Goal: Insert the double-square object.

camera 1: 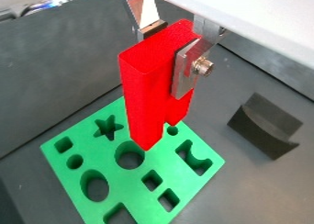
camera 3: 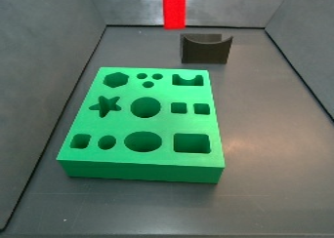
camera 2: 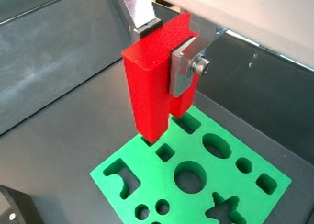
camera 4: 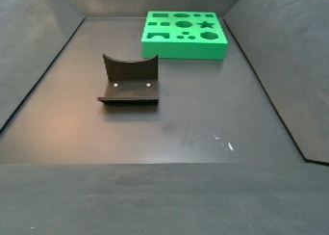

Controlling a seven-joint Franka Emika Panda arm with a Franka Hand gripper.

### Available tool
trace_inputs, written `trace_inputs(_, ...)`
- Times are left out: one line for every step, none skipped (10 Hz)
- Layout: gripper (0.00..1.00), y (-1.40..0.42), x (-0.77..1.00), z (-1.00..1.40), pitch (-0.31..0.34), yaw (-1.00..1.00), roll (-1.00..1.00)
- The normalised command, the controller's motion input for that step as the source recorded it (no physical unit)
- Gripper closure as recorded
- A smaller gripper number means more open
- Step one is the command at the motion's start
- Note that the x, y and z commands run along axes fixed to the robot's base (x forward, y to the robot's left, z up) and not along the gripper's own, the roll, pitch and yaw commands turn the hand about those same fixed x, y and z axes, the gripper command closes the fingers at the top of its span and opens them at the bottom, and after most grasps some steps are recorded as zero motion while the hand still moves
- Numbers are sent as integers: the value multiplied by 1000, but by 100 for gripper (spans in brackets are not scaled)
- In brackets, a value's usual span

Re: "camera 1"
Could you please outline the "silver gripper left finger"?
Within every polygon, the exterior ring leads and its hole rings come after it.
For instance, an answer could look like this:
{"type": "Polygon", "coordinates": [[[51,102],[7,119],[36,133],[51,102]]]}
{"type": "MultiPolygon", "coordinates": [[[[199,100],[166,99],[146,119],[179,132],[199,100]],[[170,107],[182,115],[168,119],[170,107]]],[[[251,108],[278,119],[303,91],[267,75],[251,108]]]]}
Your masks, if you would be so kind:
{"type": "Polygon", "coordinates": [[[123,0],[138,41],[154,36],[168,23],[159,18],[155,0],[123,0]]]}

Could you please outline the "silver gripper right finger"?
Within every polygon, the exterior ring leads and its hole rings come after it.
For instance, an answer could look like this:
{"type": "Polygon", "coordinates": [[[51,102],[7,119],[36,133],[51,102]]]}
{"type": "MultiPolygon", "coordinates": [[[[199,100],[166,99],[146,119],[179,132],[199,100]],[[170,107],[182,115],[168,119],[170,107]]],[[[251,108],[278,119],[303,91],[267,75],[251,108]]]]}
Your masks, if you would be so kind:
{"type": "Polygon", "coordinates": [[[214,63],[208,60],[210,49],[226,37],[226,29],[198,15],[194,16],[192,31],[200,37],[175,52],[171,91],[175,99],[180,99],[195,87],[199,76],[210,75],[214,70],[214,63]]]}

